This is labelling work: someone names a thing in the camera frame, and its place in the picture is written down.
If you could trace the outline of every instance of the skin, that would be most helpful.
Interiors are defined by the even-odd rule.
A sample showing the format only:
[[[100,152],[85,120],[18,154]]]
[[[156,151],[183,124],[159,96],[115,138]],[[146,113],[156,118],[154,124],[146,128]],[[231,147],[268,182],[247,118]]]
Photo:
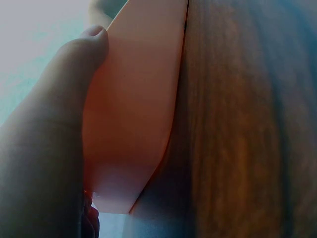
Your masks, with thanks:
[[[81,129],[107,52],[96,25],[62,46],[0,128],[0,237],[98,237],[98,212],[83,192]]]

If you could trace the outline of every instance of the wooden surface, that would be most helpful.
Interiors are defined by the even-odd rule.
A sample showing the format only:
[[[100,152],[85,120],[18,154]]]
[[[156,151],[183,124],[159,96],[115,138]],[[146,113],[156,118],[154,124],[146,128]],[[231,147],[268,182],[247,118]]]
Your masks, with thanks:
[[[189,0],[170,143],[123,237],[317,237],[315,0]]]

